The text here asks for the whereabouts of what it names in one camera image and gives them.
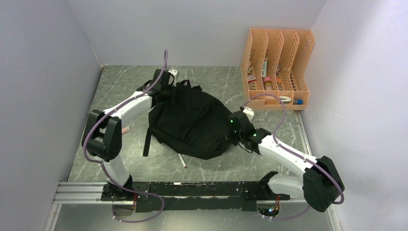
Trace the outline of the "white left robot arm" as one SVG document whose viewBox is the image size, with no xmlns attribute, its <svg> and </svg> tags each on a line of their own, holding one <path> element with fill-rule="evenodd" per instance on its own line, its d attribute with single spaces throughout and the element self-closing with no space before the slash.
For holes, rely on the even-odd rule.
<svg viewBox="0 0 408 231">
<path fill-rule="evenodd" d="M 124 101 L 103 111 L 93 110 L 86 122 L 82 147 L 84 157 L 101 166 L 114 194 L 121 200 L 133 194 L 133 180 L 120 157 L 122 130 L 139 114 L 155 106 L 175 85 L 179 71 L 157 69 L 147 81 Z"/>
</svg>

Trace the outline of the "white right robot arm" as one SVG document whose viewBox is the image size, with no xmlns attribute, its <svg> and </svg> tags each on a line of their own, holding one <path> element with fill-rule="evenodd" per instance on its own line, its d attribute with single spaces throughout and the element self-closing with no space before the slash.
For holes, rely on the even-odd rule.
<svg viewBox="0 0 408 231">
<path fill-rule="evenodd" d="M 263 198 L 272 199 L 277 194 L 303 198 L 318 212 L 344 202 L 345 187 L 329 157 L 307 155 L 280 141 L 274 133 L 255 129 L 251 123 L 253 115 L 249 108 L 232 113 L 228 139 L 234 145 L 242 144 L 250 152 L 275 159 L 295 174 L 293 177 L 279 173 L 265 176 L 259 187 Z"/>
</svg>

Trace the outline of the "black student backpack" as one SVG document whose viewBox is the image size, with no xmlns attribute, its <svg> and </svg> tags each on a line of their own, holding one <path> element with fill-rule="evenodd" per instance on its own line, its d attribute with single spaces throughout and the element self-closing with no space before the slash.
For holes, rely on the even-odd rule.
<svg viewBox="0 0 408 231">
<path fill-rule="evenodd" d="M 148 114 L 143 156 L 148 156 L 151 138 L 178 154 L 203 160 L 218 157 L 231 145 L 231 111 L 202 88 L 184 80 L 165 91 L 165 98 Z"/>
</svg>

